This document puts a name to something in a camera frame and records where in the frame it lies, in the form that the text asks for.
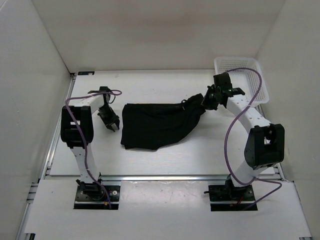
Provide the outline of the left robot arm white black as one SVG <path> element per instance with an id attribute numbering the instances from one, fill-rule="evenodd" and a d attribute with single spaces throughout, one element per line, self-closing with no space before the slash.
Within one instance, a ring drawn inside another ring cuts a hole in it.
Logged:
<path id="1" fill-rule="evenodd" d="M 110 98 L 121 94 L 119 90 L 92 90 L 85 96 L 67 98 L 61 110 L 60 137 L 76 159 L 80 173 L 77 184 L 84 194 L 95 201 L 103 200 L 105 205 L 110 205 L 111 200 L 91 148 L 93 114 L 97 112 L 107 129 L 114 131 L 113 125 L 119 129 L 120 119 L 110 107 Z"/>

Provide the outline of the black shorts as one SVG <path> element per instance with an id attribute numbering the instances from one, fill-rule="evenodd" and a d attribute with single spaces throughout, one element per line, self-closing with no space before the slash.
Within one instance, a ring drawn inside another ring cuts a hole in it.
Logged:
<path id="1" fill-rule="evenodd" d="M 179 103 L 127 103 L 122 110 L 121 145 L 156 151 L 183 140 L 206 112 L 201 93 Z"/>

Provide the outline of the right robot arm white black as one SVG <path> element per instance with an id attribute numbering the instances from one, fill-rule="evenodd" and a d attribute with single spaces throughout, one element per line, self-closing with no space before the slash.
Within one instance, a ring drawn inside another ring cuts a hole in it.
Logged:
<path id="1" fill-rule="evenodd" d="M 223 153 L 229 170 L 224 193 L 230 200 L 238 200 L 261 172 L 284 160 L 285 129 L 281 124 L 273 124 L 264 118 L 240 88 L 208 86 L 202 106 L 207 110 L 217 110 L 219 105 L 235 116 L 224 137 Z M 247 140 L 242 163 L 233 170 L 228 157 L 228 140 L 236 122 L 246 130 Z"/>

